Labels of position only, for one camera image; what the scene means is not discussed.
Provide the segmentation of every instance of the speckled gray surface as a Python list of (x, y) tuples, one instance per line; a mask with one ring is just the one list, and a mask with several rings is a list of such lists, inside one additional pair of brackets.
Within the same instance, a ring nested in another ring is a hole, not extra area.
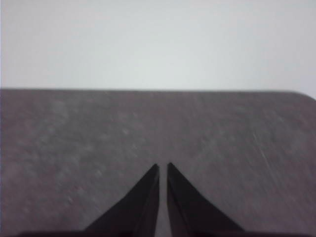
[(247, 230), (316, 235), (316, 103), (296, 93), (1, 91), (1, 235), (80, 230), (153, 163)]

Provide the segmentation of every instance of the black plastic part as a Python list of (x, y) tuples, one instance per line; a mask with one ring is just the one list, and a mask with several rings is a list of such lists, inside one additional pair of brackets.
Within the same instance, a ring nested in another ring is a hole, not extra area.
[(159, 167), (155, 164), (127, 195), (86, 228), (111, 237), (154, 237), (159, 207)]
[(206, 200), (172, 163), (168, 165), (167, 204), (173, 237), (243, 232), (242, 227)]

